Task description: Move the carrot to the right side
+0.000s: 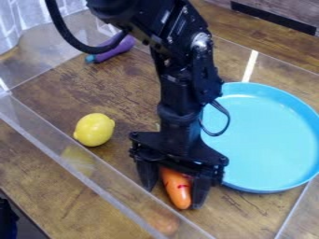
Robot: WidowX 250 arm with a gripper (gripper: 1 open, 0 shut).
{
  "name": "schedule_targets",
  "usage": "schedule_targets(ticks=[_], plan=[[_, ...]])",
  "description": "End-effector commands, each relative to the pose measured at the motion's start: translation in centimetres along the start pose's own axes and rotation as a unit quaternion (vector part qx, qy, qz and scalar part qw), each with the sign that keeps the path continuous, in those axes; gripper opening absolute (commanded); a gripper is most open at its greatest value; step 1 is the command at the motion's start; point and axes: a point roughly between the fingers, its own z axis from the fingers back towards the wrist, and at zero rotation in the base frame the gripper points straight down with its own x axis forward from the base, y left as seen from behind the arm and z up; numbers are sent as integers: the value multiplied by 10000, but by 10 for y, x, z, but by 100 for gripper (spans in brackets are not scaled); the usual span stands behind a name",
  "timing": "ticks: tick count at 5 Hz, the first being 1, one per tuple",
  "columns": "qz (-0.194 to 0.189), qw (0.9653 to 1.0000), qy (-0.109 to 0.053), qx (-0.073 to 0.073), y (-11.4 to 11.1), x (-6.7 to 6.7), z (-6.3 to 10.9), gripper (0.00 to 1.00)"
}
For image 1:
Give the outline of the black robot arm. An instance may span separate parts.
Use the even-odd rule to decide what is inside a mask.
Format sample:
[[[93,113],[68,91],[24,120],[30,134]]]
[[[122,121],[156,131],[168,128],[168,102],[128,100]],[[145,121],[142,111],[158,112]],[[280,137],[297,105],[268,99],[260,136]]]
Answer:
[[[129,134],[141,184],[154,187],[161,166],[184,173],[193,178],[190,207],[199,209],[228,164],[200,137],[203,107],[219,106],[223,84],[207,22],[188,0],[86,0],[86,6],[149,47],[156,66],[158,130]]]

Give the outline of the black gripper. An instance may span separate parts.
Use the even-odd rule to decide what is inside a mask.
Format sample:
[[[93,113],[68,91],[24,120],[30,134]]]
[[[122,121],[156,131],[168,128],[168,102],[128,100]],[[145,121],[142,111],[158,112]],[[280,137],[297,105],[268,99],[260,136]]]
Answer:
[[[209,148],[200,132],[209,136],[221,135],[225,130],[209,133],[201,123],[203,108],[178,115],[166,106],[158,105],[160,129],[157,132],[132,132],[129,157],[136,162],[141,186],[150,191],[158,181],[158,166],[165,166],[193,176],[192,205],[199,209],[213,185],[221,183],[228,158]]]

